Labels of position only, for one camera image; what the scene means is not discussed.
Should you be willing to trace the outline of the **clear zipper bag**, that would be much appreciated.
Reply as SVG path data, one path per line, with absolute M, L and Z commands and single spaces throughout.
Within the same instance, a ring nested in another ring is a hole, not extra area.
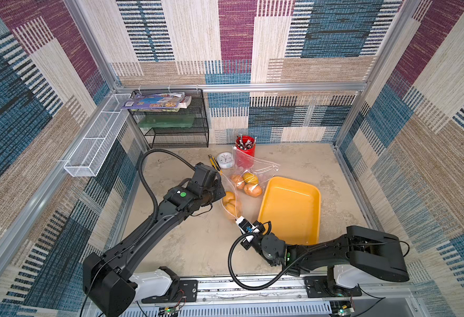
M 268 182 L 278 173 L 280 165 L 275 162 L 266 161 L 260 158 L 254 157 L 254 164 L 249 169 L 241 168 L 236 163 L 236 148 L 233 148 L 233 154 L 235 157 L 235 166 L 233 167 L 232 174 L 230 175 L 230 179 L 232 175 L 241 175 L 243 176 L 244 173 L 253 173 L 257 175 L 259 182 L 258 184 L 261 186 L 263 192 L 267 187 Z
M 242 217 L 242 203 L 238 195 L 238 190 L 235 186 L 235 183 L 224 175 L 221 174 L 221 182 L 225 190 L 225 197 L 221 199 L 221 205 L 224 209 L 225 215 L 231 221 L 236 221 L 238 218 Z

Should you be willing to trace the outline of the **orange potato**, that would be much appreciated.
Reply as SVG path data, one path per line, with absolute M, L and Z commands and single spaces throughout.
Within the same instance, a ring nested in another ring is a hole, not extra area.
M 242 190 L 245 187 L 246 182 L 241 175 L 232 175 L 231 180 L 237 190 Z

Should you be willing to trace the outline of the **yellow lemon-like potato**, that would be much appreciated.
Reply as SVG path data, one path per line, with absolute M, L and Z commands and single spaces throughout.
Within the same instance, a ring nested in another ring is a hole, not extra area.
M 242 178 L 247 184 L 258 184 L 259 182 L 257 175 L 253 173 L 244 173 Z

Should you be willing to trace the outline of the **brown potato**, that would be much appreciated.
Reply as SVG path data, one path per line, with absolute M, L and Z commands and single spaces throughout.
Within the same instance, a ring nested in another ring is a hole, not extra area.
M 263 194 L 263 190 L 259 184 L 246 184 L 243 190 L 246 195 L 253 198 L 257 198 Z
M 234 192 L 225 192 L 225 197 L 221 200 L 223 205 L 227 205 L 229 203 L 235 204 L 236 195 Z
M 235 205 L 234 203 L 225 204 L 225 211 L 229 219 L 237 220 L 242 216 L 242 208 L 240 205 Z

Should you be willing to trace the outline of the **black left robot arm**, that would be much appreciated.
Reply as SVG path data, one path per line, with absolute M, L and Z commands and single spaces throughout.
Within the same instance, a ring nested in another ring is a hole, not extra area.
M 201 207 L 225 197 L 219 173 L 195 174 L 187 186 L 171 188 L 134 232 L 102 255 L 83 262 L 83 291 L 104 316 L 120 316 L 133 302 L 158 297 L 173 300 L 179 277 L 167 267 L 136 275 L 144 257 L 173 228 Z

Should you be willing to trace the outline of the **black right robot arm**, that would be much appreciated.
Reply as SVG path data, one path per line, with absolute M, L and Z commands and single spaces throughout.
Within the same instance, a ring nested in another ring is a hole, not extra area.
M 407 282 L 401 241 L 397 236 L 365 227 L 349 226 L 337 239 L 314 245 L 292 245 L 274 233 L 254 235 L 252 246 L 271 266 L 298 277 L 321 267 L 349 264 L 383 281 Z

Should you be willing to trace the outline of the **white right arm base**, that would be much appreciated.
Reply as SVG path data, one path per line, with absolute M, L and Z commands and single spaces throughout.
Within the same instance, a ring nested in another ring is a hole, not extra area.
M 358 284 L 374 280 L 373 276 L 351 265 L 335 265 L 332 273 L 336 285 L 346 289 L 353 289 Z

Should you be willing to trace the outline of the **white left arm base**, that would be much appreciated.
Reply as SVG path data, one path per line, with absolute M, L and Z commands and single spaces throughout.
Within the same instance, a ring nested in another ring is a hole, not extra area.
M 173 285 L 179 284 L 179 279 L 175 272 L 165 266 L 152 272 L 134 274 L 129 278 L 137 285 L 134 301 L 165 296 Z

